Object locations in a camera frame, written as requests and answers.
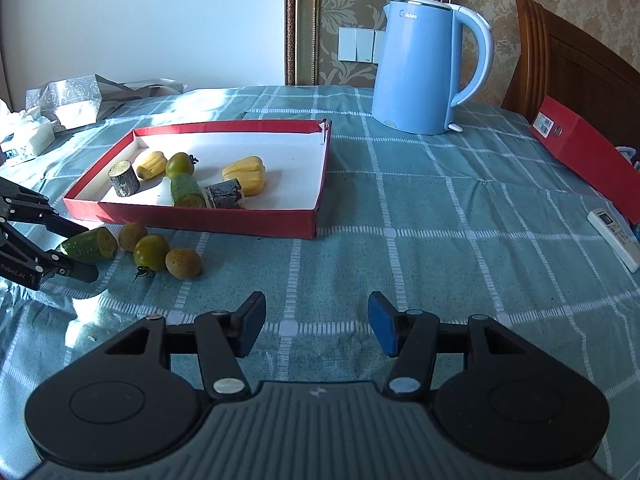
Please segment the long green cucumber half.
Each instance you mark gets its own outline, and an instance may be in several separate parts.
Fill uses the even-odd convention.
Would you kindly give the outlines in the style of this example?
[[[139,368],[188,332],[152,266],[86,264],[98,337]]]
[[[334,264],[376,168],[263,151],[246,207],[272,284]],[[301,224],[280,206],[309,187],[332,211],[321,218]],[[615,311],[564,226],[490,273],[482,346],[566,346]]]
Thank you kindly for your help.
[[[60,244],[62,254],[82,263],[98,263],[115,257],[118,243],[105,226],[82,232]]]

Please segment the red shallow cardboard tray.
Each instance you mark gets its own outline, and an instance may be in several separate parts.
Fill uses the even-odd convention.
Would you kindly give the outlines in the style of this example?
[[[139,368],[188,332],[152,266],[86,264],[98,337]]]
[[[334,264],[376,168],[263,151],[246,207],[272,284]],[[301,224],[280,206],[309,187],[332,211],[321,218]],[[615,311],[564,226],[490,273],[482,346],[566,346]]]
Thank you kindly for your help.
[[[175,230],[313,238],[329,159],[332,124],[327,119],[247,119],[132,129],[90,166],[64,195],[75,219],[139,222]],[[255,155],[266,168],[262,192],[246,196],[236,209],[178,208],[167,178],[143,182],[128,197],[116,194],[108,178],[118,162],[141,154],[178,152],[198,159],[200,188],[221,181],[225,166]]]

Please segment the checked teal tablecloth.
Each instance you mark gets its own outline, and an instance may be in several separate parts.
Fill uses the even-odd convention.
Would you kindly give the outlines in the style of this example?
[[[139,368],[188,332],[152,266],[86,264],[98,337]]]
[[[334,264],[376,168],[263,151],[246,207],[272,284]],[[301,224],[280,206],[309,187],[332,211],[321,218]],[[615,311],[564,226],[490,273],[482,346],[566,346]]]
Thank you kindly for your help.
[[[2,176],[48,196],[70,186],[131,129],[206,120],[332,122],[314,240],[166,231],[191,247],[202,276],[138,278],[130,255],[86,284],[57,276],[30,290],[1,285],[1,472],[38,464],[24,406],[40,382],[149,313],[171,323],[235,308],[251,292],[267,321],[241,365],[251,382],[382,380],[390,370],[367,323],[378,290],[398,308],[445,322],[496,318],[605,394],[611,422],[597,455],[617,479],[639,474],[639,278],[587,216],[608,202],[549,155],[524,118],[478,103],[460,133],[413,136],[370,114],[349,87],[196,90],[127,105],[61,134]]]

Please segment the blue electric kettle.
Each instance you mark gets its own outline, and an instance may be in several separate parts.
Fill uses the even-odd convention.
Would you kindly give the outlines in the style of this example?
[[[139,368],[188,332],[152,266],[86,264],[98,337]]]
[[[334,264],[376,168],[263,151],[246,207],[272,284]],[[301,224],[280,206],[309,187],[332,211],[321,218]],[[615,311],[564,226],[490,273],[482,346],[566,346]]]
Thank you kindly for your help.
[[[378,60],[372,116],[387,127],[434,136],[460,132],[454,109],[480,90],[494,59],[488,21],[460,4],[436,0],[390,0]],[[475,72],[460,86],[463,29],[477,46]]]

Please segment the silver patterned gift bag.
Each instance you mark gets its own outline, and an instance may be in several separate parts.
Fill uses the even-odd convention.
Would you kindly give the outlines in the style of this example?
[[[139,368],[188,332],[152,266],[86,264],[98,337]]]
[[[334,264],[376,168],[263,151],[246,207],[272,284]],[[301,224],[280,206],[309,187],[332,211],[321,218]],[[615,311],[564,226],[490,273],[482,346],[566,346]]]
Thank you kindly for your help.
[[[185,91],[185,84],[167,78],[115,82],[94,74],[29,89],[25,108],[52,122],[55,131],[64,131],[100,122],[129,102]]]

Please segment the wooden headboard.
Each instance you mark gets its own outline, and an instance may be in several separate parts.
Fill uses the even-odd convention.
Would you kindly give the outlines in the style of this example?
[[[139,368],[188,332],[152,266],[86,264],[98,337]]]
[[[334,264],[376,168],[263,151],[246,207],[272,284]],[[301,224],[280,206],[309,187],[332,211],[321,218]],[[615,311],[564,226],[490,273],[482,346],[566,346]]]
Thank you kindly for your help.
[[[515,0],[521,50],[502,101],[530,122],[546,96],[616,146],[639,146],[639,72],[535,0]]]

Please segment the white tissue pack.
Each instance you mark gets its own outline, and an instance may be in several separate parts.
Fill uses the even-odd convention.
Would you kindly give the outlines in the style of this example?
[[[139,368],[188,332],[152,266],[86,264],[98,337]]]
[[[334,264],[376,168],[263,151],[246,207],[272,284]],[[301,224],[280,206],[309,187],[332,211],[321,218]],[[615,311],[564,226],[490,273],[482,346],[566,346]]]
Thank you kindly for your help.
[[[11,112],[1,102],[1,162],[15,165],[42,154],[55,140],[54,123],[40,113],[40,107]]]

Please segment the white remote control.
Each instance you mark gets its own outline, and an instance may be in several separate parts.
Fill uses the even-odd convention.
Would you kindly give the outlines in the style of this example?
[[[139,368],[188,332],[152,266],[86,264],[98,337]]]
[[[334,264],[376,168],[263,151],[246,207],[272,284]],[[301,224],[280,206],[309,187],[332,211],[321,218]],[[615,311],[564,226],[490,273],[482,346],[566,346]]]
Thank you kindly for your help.
[[[637,272],[640,264],[640,250],[636,239],[630,237],[623,227],[602,208],[589,211],[587,220],[610,245],[627,269],[631,273]]]

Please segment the small yellow pepper piece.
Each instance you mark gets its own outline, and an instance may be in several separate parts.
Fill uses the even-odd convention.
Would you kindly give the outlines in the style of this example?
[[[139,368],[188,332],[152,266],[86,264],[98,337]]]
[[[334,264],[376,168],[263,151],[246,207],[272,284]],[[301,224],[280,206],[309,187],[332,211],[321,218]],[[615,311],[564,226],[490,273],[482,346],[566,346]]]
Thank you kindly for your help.
[[[134,161],[134,172],[140,181],[149,181],[165,172],[167,162],[163,152],[146,150]]]

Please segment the green tomato with stem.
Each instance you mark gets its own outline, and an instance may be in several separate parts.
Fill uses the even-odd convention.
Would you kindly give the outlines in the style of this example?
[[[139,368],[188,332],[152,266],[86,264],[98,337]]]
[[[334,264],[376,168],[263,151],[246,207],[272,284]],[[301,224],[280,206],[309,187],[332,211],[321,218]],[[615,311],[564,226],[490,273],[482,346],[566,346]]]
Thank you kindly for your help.
[[[132,253],[137,268],[134,278],[145,278],[165,271],[165,259],[169,251],[168,241],[163,235],[148,234],[140,238]]]

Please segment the short green cucumber piece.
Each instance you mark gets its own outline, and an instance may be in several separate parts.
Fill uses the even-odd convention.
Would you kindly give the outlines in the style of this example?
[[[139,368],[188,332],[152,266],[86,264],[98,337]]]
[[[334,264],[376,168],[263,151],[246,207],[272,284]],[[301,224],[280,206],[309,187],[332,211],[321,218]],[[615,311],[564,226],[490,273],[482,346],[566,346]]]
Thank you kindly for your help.
[[[206,201],[192,174],[176,174],[170,180],[170,195],[175,207],[205,208]]]

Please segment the large yellow bell pepper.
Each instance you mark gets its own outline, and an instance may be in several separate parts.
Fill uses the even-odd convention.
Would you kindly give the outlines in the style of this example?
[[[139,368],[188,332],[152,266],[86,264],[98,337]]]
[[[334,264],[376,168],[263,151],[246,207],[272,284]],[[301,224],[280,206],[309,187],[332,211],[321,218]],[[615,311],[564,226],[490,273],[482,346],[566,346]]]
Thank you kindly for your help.
[[[232,162],[221,174],[224,181],[238,180],[245,196],[258,195],[266,184],[266,168],[262,159],[255,155]]]

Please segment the dark eggplant slice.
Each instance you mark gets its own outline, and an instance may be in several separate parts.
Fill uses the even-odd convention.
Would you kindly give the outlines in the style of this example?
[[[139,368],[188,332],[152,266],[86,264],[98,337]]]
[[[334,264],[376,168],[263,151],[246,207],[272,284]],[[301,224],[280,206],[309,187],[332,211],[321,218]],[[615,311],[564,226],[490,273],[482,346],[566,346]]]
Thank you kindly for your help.
[[[214,209],[241,209],[244,192],[238,179],[224,180],[204,188],[206,200]]]

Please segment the ornate wooden wall frame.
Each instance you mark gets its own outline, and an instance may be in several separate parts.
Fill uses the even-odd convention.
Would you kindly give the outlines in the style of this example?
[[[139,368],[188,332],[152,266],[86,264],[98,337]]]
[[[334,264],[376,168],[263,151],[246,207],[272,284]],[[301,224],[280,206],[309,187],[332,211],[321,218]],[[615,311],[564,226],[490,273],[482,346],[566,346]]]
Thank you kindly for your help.
[[[318,84],[321,0],[284,0],[284,5],[285,84]]]

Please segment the brown kiwi fruit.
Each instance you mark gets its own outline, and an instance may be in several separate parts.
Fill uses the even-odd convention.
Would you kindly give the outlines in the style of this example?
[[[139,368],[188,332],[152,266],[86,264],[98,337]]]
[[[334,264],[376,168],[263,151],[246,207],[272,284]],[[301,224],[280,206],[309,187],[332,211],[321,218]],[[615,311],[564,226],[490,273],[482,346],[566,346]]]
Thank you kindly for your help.
[[[138,241],[148,235],[148,230],[138,222],[125,223],[118,233],[119,246],[126,252],[133,252]]]
[[[192,248],[171,249],[165,257],[167,271],[178,280],[192,280],[202,273],[202,260]]]

